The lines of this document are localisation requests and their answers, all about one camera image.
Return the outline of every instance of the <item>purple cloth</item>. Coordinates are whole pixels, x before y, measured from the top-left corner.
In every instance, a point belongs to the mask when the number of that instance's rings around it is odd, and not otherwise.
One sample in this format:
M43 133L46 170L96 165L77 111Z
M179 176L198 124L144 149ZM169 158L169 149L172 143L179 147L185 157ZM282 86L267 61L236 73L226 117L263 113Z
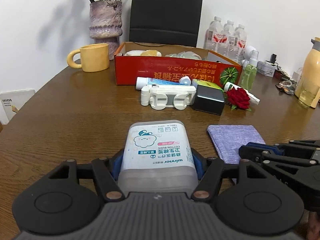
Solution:
M238 164L239 148L248 142L264 143L252 125L209 125L208 133L219 157L225 163Z

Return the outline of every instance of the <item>purple ceramic vase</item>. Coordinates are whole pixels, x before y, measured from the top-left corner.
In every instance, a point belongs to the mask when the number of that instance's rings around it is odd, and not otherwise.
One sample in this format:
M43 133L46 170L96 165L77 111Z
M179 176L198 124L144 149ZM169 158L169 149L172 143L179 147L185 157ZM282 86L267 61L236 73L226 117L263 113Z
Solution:
M90 4L90 38L95 43L109 44L109 58L113 60L122 35L122 2L117 0L96 1Z

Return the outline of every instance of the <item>red cardboard box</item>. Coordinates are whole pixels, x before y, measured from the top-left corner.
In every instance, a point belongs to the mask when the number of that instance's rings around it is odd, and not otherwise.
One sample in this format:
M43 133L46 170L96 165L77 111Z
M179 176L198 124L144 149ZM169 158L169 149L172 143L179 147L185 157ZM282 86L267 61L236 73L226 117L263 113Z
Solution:
M162 57L124 56L130 50L148 49L158 50ZM192 51L202 59L211 61L165 57L167 54L183 51ZM241 69L241 65L213 51L180 45L124 42L115 52L117 85L135 85L137 77L178 82L181 77L189 76L191 79L210 81L223 87L227 81L237 84Z

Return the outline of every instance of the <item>red rose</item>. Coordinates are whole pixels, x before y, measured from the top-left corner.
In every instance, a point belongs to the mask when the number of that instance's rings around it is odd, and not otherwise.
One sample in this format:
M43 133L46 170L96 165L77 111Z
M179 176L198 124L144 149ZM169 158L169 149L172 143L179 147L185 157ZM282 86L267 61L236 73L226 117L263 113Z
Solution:
M249 100L250 98L247 95L247 92L243 88L232 88L227 92L227 96L229 102L232 105L237 106L240 109L248 109L249 108Z

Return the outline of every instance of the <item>wooden table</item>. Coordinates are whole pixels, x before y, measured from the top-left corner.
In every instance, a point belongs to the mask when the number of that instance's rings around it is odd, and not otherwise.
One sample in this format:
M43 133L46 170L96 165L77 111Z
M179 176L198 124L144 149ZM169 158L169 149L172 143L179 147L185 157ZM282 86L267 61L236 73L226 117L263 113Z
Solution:
M114 67L96 72L67 67L41 88L0 133L0 239L18 228L11 213L15 197L66 159L87 163L124 147L131 124L177 119L191 147L215 156L210 124L253 125L267 144L320 138L320 111L304 109L295 96L277 90L277 80L257 74L252 93L261 99L252 111L225 106L221 116L141 106L134 86L116 86Z

